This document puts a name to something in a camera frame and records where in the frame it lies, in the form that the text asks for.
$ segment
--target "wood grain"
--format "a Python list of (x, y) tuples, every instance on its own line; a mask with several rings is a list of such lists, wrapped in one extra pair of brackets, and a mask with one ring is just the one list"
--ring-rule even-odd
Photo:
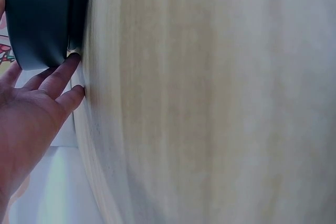
[(335, 223), (335, 0), (90, 0), (75, 112), (106, 223)]

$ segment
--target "white surface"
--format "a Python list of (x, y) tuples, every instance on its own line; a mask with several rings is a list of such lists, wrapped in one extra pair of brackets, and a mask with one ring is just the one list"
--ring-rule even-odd
[(9, 212), (10, 224), (101, 224), (77, 148), (50, 147)]

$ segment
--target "wooden disc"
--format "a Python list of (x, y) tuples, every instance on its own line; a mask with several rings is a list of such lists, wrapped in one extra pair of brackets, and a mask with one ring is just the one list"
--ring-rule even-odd
[(106, 223), (336, 223), (335, 0), (90, 0), (75, 112)]

